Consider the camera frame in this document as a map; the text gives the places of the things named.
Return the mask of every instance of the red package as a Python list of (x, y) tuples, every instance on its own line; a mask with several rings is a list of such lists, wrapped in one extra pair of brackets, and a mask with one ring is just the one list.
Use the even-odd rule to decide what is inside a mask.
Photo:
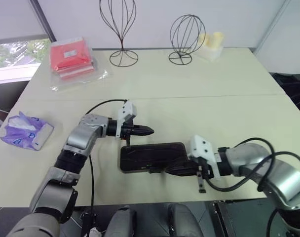
[(87, 67), (91, 60), (89, 49), (82, 37), (51, 44), (50, 64), (54, 71), (59, 72), (69, 67)]

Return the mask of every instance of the plastic bag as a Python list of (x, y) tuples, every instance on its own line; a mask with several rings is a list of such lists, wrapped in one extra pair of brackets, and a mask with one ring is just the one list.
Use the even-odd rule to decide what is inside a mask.
[(8, 119), (4, 130), (6, 134), (1, 140), (16, 147), (39, 151), (50, 134), (53, 126), (46, 121), (27, 117), (22, 112)]
[(53, 42), (50, 88), (54, 91), (104, 79), (111, 70), (102, 53), (94, 57), (83, 37)]

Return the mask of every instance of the wire sphere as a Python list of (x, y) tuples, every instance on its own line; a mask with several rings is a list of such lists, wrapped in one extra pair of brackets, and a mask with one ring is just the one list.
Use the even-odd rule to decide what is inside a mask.
[(110, 55), (110, 62), (118, 67), (129, 67), (138, 61), (138, 55), (124, 48), (124, 39), (135, 22), (137, 9), (134, 0), (100, 0), (100, 14), (105, 24), (119, 38), (121, 49)]
[[(199, 35), (204, 33), (204, 39), (199, 42)], [(204, 23), (195, 15), (184, 15), (177, 18), (170, 29), (170, 41), (174, 52), (169, 60), (177, 65), (186, 65), (192, 61), (191, 53), (197, 51), (205, 41), (206, 29)]]

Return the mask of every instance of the tissue pack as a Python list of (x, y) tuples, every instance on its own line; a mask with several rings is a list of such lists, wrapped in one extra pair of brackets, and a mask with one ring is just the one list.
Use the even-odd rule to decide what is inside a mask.
[(53, 126), (45, 120), (25, 116), (19, 112), (18, 116), (8, 119), (5, 126), (6, 134), (1, 140), (16, 147), (39, 151), (53, 131)]

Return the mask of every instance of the white wall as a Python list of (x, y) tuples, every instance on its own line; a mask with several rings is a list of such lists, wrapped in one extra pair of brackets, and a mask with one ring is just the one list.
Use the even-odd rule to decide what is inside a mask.
[[(201, 18), (208, 32), (224, 32), (225, 46), (256, 47), (283, 2), (136, 0), (137, 18), (125, 46), (171, 47), (169, 33), (173, 21), (190, 13)], [(114, 32), (102, 21), (99, 0), (39, 0), (39, 4), (57, 40), (85, 36), (91, 47), (119, 47)]]
[(0, 43), (44, 34), (28, 0), (0, 0)]
[(256, 54), (269, 72), (300, 74), (300, 0), (291, 0)]

